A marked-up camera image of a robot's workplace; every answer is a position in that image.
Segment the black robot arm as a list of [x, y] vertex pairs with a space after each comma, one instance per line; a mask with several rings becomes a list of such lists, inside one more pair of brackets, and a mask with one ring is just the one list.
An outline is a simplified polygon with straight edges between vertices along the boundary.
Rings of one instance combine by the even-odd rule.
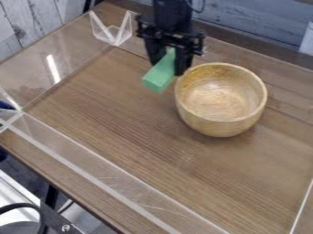
[[181, 76], [193, 64], [193, 57], [205, 53], [206, 35], [193, 26], [193, 13], [202, 13], [193, 7], [193, 0], [153, 0], [153, 14], [135, 17], [137, 36], [145, 41], [150, 63], [155, 65], [166, 54], [166, 48], [175, 49], [175, 75]]

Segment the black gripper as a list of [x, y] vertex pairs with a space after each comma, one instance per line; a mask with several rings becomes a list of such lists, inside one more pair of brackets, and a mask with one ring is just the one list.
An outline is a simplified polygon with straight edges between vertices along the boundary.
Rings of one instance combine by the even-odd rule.
[[145, 40], [151, 65], [166, 55], [166, 47], [175, 48], [175, 75], [181, 76], [193, 64], [193, 55], [205, 52], [205, 33], [190, 19], [142, 14], [135, 17], [137, 36]]

